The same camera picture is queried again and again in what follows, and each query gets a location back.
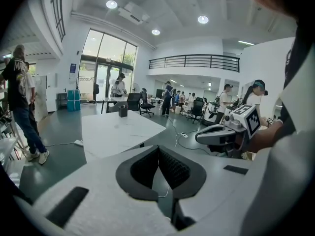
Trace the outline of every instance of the ceiling light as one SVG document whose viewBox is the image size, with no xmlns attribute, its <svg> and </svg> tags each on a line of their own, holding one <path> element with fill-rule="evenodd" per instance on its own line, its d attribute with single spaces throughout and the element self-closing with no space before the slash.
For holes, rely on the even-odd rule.
<svg viewBox="0 0 315 236">
<path fill-rule="evenodd" d="M 117 3 L 113 0 L 110 0 L 106 3 L 106 6 L 110 9 L 115 9 L 117 7 Z"/>
<path fill-rule="evenodd" d="M 252 43 L 248 43 L 248 42 L 244 42 L 244 41 L 238 41 L 239 43 L 242 43 L 242 44 L 246 44 L 246 45 L 254 45 L 254 44 L 252 44 Z"/>
<path fill-rule="evenodd" d="M 159 35 L 159 34 L 160 34 L 160 32 L 159 32 L 159 30 L 154 29 L 154 30 L 152 30 L 152 34 L 153 34 L 153 35 Z"/>
<path fill-rule="evenodd" d="M 198 17 L 198 22 L 201 24 L 206 24 L 208 23 L 209 19 L 206 16 L 200 16 Z"/>
</svg>

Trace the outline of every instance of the ponytail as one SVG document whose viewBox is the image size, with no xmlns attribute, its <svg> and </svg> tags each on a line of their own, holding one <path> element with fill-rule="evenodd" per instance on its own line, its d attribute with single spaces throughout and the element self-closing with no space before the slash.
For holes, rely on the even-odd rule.
<svg viewBox="0 0 315 236">
<path fill-rule="evenodd" d="M 250 87 L 247 89 L 247 92 L 246 92 L 246 94 L 245 94 L 245 96 L 244 96 L 244 99 L 243 99 L 243 102 L 242 102 L 243 105 L 246 104 L 247 99 L 248 99 L 249 95 L 251 94 L 251 92 L 252 92 L 252 86 L 250 86 Z"/>
</svg>

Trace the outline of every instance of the green floor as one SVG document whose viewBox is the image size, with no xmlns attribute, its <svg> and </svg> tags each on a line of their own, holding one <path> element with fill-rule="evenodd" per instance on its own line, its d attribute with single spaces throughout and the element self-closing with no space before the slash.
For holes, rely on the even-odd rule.
<svg viewBox="0 0 315 236">
<path fill-rule="evenodd" d="M 81 111 L 77 112 L 69 113 L 66 109 L 54 112 L 48 117 L 48 124 L 43 128 L 43 131 L 40 132 L 44 144 L 63 144 L 81 140 L 81 116 L 100 114 L 100 110 L 101 104 L 98 104 L 97 106 L 82 105 Z M 188 133 L 204 128 L 199 122 L 193 124 L 191 120 L 187 120 L 186 117 L 182 115 L 170 114 L 169 118 L 173 121 L 178 132 Z M 182 155 L 185 155 L 186 153 L 206 154 L 206 152 L 201 149 L 189 150 L 178 144 L 174 147 L 176 143 L 176 132 L 172 123 L 166 117 L 161 117 L 159 115 L 154 115 L 151 120 L 165 126 L 166 130 L 146 141 L 145 146 L 163 145 Z M 205 145 L 198 144 L 195 141 L 194 135 L 195 132 L 188 134 L 188 138 L 178 135 L 178 138 L 180 137 L 180 144 L 187 148 L 202 148 L 211 154 Z M 82 147 L 69 144 L 47 148 L 49 149 L 50 156 L 43 166 L 40 166 L 38 163 L 27 163 L 22 171 L 20 189 L 33 201 L 35 201 L 49 187 L 86 164 Z M 160 170 L 158 170 L 154 179 L 153 189 L 157 191 L 160 196 L 165 196 L 167 188 L 168 184 Z M 171 200 L 171 189 L 169 189 L 169 193 L 165 198 L 159 200 L 159 206 L 166 216 L 171 212 L 169 205 Z"/>
</svg>

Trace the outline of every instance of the black container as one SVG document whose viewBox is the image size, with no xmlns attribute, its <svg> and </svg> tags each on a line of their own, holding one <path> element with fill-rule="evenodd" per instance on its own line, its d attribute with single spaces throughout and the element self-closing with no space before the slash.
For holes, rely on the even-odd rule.
<svg viewBox="0 0 315 236">
<path fill-rule="evenodd" d="M 128 116 L 128 108 L 126 106 L 119 107 L 118 114 L 120 117 L 127 117 Z"/>
</svg>

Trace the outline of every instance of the white sneaker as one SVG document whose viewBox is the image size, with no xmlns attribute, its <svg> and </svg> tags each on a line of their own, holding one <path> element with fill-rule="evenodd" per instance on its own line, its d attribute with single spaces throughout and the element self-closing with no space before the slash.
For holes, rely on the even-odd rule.
<svg viewBox="0 0 315 236">
<path fill-rule="evenodd" d="M 26 155 L 26 159 L 30 162 L 32 161 L 33 159 L 39 157 L 39 152 L 38 150 L 36 150 L 36 152 L 34 154 L 28 152 L 28 154 Z"/>
<path fill-rule="evenodd" d="M 43 165 L 46 162 L 48 156 L 49 156 L 49 151 L 46 151 L 44 153 L 40 153 L 38 163 L 40 165 Z"/>
</svg>

